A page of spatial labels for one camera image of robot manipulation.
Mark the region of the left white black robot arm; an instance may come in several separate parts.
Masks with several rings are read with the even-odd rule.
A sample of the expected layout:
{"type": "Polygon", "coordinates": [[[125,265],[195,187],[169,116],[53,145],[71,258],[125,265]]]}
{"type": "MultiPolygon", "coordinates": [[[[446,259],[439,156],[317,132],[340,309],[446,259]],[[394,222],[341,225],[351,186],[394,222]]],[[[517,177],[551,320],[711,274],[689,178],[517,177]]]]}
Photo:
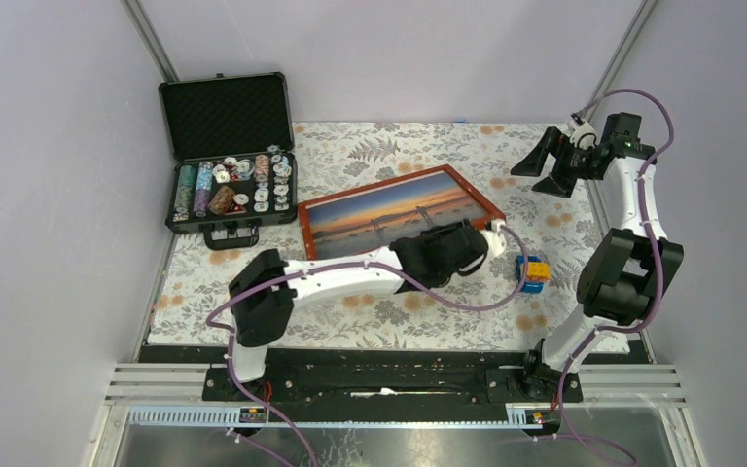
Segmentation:
{"type": "Polygon", "coordinates": [[[295,310],[350,296],[442,288],[507,245],[499,230],[461,221],[353,256],[299,261],[283,259],[277,249],[261,252],[229,285],[234,331],[226,388],[241,400],[260,393],[267,350],[284,336],[295,310]]]}

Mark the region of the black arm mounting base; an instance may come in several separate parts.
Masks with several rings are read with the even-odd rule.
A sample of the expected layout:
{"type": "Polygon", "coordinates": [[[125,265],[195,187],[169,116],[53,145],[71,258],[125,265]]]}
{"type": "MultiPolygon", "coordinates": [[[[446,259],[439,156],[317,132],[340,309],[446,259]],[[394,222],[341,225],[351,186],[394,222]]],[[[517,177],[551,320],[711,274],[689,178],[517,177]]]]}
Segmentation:
{"type": "Polygon", "coordinates": [[[394,386],[398,389],[428,389],[438,379],[446,388],[472,390],[479,384],[497,381],[502,400],[535,401],[516,387],[515,377],[524,364],[519,351],[408,351],[408,350],[324,350],[273,348],[267,357],[264,375],[252,382],[235,384],[225,366],[224,351],[219,347],[180,347],[176,350],[157,346],[147,349],[139,364],[221,365],[228,374],[232,391],[243,399],[270,403],[269,385],[276,381],[303,377],[308,389],[371,389],[394,386]]]}

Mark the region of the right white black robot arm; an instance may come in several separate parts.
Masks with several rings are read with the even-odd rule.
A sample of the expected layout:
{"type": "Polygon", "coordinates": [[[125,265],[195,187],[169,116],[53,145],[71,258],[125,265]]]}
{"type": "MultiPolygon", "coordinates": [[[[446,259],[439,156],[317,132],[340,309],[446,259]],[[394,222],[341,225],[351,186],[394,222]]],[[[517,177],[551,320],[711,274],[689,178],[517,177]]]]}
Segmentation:
{"type": "Polygon", "coordinates": [[[515,377],[528,399],[563,394],[568,376],[601,340],[640,331],[684,259],[684,248],[668,240],[654,196],[657,152],[641,142],[641,117],[610,115],[601,132],[573,114],[570,133],[546,129],[513,175],[538,177],[537,193],[568,198],[580,180],[598,181],[614,204],[614,224],[581,272],[577,306],[524,358],[515,377]]]}

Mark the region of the orange wooden photo frame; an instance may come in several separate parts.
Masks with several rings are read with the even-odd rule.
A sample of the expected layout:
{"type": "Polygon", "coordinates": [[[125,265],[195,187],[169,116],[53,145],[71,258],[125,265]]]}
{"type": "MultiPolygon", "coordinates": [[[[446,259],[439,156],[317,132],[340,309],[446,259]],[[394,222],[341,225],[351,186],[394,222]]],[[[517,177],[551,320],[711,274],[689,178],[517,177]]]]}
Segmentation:
{"type": "Polygon", "coordinates": [[[303,201],[299,220],[310,260],[350,256],[467,220],[478,229],[506,215],[445,164],[303,201]]]}

